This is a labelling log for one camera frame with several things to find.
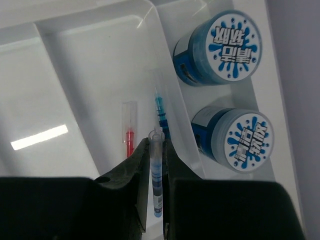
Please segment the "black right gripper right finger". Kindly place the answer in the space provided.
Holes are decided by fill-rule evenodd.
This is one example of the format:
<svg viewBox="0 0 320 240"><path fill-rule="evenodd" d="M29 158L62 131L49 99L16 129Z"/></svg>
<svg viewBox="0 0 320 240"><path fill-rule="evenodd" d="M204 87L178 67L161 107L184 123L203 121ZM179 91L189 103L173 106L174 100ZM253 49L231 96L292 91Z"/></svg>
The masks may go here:
<svg viewBox="0 0 320 240"><path fill-rule="evenodd" d="M166 240L303 240L292 200L276 182L200 178L163 144Z"/></svg>

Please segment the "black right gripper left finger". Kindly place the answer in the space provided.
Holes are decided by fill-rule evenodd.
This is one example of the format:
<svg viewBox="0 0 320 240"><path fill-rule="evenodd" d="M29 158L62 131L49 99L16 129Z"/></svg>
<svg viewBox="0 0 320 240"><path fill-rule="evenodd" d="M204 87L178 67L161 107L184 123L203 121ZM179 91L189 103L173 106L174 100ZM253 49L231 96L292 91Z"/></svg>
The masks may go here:
<svg viewBox="0 0 320 240"><path fill-rule="evenodd" d="M2 177L3 240L139 240L147 229L149 141L96 179Z"/></svg>

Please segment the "blue pen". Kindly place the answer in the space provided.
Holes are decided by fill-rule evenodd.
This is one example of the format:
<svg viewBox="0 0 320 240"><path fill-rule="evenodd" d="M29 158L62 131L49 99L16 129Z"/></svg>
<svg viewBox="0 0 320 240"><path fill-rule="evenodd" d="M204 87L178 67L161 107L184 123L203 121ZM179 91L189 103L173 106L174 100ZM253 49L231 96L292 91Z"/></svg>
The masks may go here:
<svg viewBox="0 0 320 240"><path fill-rule="evenodd" d="M162 163L159 162L159 159L150 159L150 171L153 190L154 215L155 217L160 218L163 212L163 178Z"/></svg>

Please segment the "clear pen cap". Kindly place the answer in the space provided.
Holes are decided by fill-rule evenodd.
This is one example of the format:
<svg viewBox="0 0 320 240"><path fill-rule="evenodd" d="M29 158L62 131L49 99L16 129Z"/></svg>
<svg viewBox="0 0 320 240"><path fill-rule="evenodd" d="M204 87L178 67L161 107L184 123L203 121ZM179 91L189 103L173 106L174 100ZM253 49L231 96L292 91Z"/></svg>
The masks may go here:
<svg viewBox="0 0 320 240"><path fill-rule="evenodd" d="M155 98L162 99L162 106L166 106L166 85L162 71L159 68L149 70L149 75L154 83Z"/></svg>
<svg viewBox="0 0 320 240"><path fill-rule="evenodd" d="M128 140L128 132L137 132L137 117L138 104L136 101L123 102L121 105L121 120L122 120L122 142L126 143Z"/></svg>
<svg viewBox="0 0 320 240"><path fill-rule="evenodd" d="M149 157L151 166L160 167L162 165L164 140L165 134L162 127L155 127L154 130L152 130L148 134Z"/></svg>

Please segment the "teal pen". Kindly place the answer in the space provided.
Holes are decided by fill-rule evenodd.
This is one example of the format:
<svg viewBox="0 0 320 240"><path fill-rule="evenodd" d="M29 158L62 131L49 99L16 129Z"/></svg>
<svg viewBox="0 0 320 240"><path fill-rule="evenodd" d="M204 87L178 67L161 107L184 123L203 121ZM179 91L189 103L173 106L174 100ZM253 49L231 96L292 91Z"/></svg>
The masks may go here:
<svg viewBox="0 0 320 240"><path fill-rule="evenodd" d="M155 109L156 109L156 115L158 118L159 126L162 128L162 132L164 133L164 138L170 140L171 134L170 134L169 124L166 116L164 101L157 87L155 87L154 101L155 101Z"/></svg>

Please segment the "red pen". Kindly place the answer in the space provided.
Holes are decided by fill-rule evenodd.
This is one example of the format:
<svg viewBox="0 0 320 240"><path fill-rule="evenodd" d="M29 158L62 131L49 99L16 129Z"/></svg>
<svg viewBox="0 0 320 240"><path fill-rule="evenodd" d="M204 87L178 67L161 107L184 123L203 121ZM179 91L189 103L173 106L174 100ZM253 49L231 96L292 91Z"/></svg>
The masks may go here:
<svg viewBox="0 0 320 240"><path fill-rule="evenodd" d="M135 150L135 132L130 127L125 133L126 157L129 158Z"/></svg>

